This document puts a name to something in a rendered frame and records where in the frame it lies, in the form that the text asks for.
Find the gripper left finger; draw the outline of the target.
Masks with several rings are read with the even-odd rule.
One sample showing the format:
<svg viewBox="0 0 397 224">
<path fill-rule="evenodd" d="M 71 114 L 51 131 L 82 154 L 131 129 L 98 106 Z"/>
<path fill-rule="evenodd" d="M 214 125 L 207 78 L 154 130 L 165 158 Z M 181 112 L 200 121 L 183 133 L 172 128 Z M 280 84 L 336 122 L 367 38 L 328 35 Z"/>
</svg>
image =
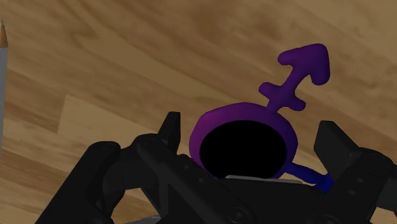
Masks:
<svg viewBox="0 0 397 224">
<path fill-rule="evenodd" d="M 170 112 L 156 134 L 122 149 L 90 145 L 35 224 L 115 224 L 126 190 L 140 188 L 160 215 L 157 224 L 248 224 L 248 208 L 187 155 L 177 155 L 181 115 Z"/>
</svg>

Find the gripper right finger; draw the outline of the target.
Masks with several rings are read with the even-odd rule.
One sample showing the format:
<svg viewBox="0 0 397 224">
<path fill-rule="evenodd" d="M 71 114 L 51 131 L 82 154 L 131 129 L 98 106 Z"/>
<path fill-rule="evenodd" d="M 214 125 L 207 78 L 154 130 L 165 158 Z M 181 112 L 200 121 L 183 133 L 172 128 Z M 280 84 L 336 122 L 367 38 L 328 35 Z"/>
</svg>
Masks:
<svg viewBox="0 0 397 224">
<path fill-rule="evenodd" d="M 359 147 L 335 122 L 319 123 L 314 151 L 333 186 L 305 224 L 372 224 L 376 208 L 397 216 L 397 164 Z"/>
</svg>

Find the purple arrow symbol pan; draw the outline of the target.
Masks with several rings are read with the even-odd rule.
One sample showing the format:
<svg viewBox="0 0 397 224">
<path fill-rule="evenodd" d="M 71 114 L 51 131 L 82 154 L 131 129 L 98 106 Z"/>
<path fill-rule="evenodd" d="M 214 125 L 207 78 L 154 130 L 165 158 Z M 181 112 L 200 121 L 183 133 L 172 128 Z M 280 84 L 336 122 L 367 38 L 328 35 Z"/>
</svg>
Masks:
<svg viewBox="0 0 397 224">
<path fill-rule="evenodd" d="M 329 174 L 293 163 L 298 139 L 278 111 L 284 107 L 305 109 L 306 103 L 295 90 L 306 76 L 315 85 L 330 79 L 328 50 L 315 43 L 282 52 L 277 60 L 290 65 L 292 71 L 282 85 L 260 85 L 258 90 L 268 98 L 268 104 L 238 102 L 204 113 L 190 136 L 190 156 L 218 179 L 278 179 L 288 173 L 326 192 L 333 185 Z"/>
</svg>

